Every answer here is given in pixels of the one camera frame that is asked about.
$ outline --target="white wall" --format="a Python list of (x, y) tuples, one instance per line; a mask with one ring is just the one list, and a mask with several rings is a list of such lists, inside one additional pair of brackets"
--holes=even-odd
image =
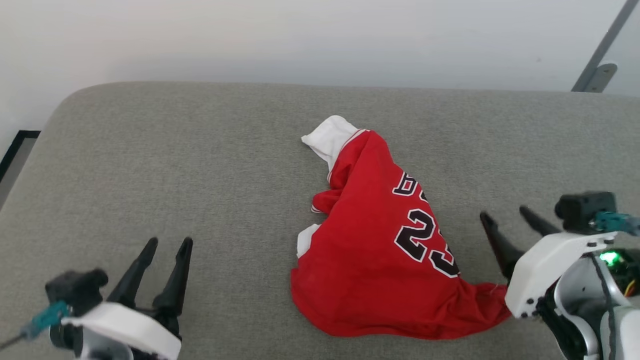
[(640, 5), (636, 5), (600, 64), (610, 62), (618, 65), (618, 71), (603, 92), (640, 96)]
[(568, 91), (622, 4), (2, 0), (0, 153), (7, 132), (112, 81)]

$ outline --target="black frame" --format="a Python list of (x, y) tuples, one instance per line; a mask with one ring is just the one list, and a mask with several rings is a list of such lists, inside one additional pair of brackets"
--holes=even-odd
[(39, 135), (40, 132), (37, 130), (18, 131), (17, 135), (15, 135), (15, 138), (13, 139), (13, 142), (11, 143), (11, 146), (9, 146), (9, 149), (6, 151), (6, 154), (2, 158), (2, 161), (0, 161), (0, 181), (2, 181), (2, 179), (4, 178), (6, 171), (9, 169), (9, 165), (11, 165), (11, 162), (15, 158), (15, 155), (18, 153), (18, 149), (20, 149), (20, 146), (22, 146), (22, 142), (24, 141), (24, 139), (37, 139)]

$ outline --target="jersey sleeve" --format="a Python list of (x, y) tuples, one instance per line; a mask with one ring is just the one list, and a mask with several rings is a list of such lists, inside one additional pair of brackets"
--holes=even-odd
[(311, 211), (314, 213), (331, 213), (333, 206), (340, 199), (342, 189), (346, 185), (351, 169), (357, 161), (353, 154), (341, 154), (345, 145), (366, 130), (357, 129), (343, 117), (334, 115), (323, 121), (309, 135), (302, 136), (307, 144), (329, 166), (329, 185), (331, 190), (314, 196)]

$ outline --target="sofa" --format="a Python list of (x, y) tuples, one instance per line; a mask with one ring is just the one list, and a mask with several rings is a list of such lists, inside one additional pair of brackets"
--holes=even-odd
[[(330, 115), (386, 139), (422, 184), (468, 282), (506, 283), (479, 221), (528, 249), (526, 204), (554, 223), (564, 193), (609, 190), (640, 214), (640, 99), (557, 92), (131, 82), (98, 85), (52, 114), (0, 211), (0, 334), (48, 305), (65, 270), (105, 269), (107, 294), (149, 238), (136, 302), (150, 305), (194, 240), (181, 359), (562, 359), (535, 319), (458, 340), (334, 338), (292, 303), (300, 231), (328, 188), (304, 145)], [(638, 247), (622, 236), (620, 246)], [(2, 359), (70, 359), (46, 334)]]

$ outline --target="white sleeve trim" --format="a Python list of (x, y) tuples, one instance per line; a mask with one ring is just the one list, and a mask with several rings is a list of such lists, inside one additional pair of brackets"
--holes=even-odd
[(323, 121), (309, 135), (302, 136), (302, 142), (325, 160), (331, 171), (340, 150), (356, 133), (358, 129), (355, 126), (344, 117), (334, 115)]
[(311, 247), (311, 237), (319, 227), (320, 225), (313, 224), (310, 227), (300, 231), (300, 234), (298, 234), (298, 259), (300, 258), (300, 256), (304, 255)]

